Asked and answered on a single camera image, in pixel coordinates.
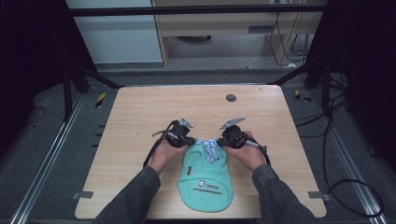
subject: white cabinet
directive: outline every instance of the white cabinet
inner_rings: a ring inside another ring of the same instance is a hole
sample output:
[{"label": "white cabinet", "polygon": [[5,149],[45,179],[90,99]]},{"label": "white cabinet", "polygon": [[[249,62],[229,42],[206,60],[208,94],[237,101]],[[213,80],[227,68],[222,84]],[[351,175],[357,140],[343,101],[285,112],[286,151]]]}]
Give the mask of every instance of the white cabinet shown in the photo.
[{"label": "white cabinet", "polygon": [[[149,0],[66,0],[70,8],[151,7]],[[162,63],[153,16],[80,17],[78,29],[96,64]]]},{"label": "white cabinet", "polygon": [[[282,4],[325,3],[327,0],[280,0]],[[155,7],[271,5],[274,0],[151,0]],[[278,63],[287,63],[287,52],[297,34],[314,34],[321,12],[223,13],[157,15],[155,17],[163,62],[167,65],[172,36],[266,34]]]}]

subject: metal frame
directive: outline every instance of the metal frame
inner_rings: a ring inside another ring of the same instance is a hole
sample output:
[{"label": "metal frame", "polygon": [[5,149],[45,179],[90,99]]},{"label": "metal frame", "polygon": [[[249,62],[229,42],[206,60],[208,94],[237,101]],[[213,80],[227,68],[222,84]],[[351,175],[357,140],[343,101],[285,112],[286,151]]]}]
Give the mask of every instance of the metal frame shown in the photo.
[{"label": "metal frame", "polygon": [[[312,90],[309,90],[309,92],[319,112],[323,112],[322,106],[320,106],[320,100],[318,94]],[[328,121],[326,119],[324,119],[323,122],[326,125],[328,124]],[[355,164],[355,162],[352,160],[351,156],[349,155],[347,147],[344,145],[344,142],[340,134],[338,133],[335,125],[332,126],[332,128],[329,131],[329,134],[330,134],[330,138],[334,143],[334,148],[338,154],[338,157],[341,160],[341,163],[344,166],[344,169],[346,170],[346,174],[348,175],[348,177],[365,183],[366,181],[364,180],[361,171],[359,170],[358,166]],[[380,208],[378,203],[376,202],[375,196],[368,188],[358,184],[353,184],[353,188],[356,194],[358,195],[361,201],[361,205],[363,206],[367,214],[373,215],[379,212]],[[371,217],[370,221],[373,224],[388,223],[384,214],[381,214],[378,217]]]},{"label": "metal frame", "polygon": [[32,185],[25,194],[23,201],[21,202],[17,211],[12,216],[10,223],[22,224],[25,223],[25,221],[29,217],[32,208],[35,205],[35,201],[38,198],[38,195],[40,194],[40,191],[43,189],[47,177],[50,174],[50,170],[52,169],[52,166],[55,163],[56,158],[58,157],[58,154],[62,149],[62,146],[64,145],[64,140],[66,139],[77,117],[84,96],[85,96],[84,93],[78,93],[77,99],[73,106],[74,110],[70,116],[70,119],[65,121],[64,124],[62,125],[61,130],[58,132],[54,142],[52,143],[49,153],[47,154],[46,158],[41,164],[40,169],[37,172],[37,175],[35,176],[35,180],[33,181]]},{"label": "metal frame", "polygon": [[237,6],[192,6],[192,7],[113,7],[113,8],[73,8],[69,10],[49,10],[49,16],[98,17],[98,16],[139,16],[172,14],[211,13],[254,13],[254,12],[317,12],[329,9],[327,4],[276,4]]}]

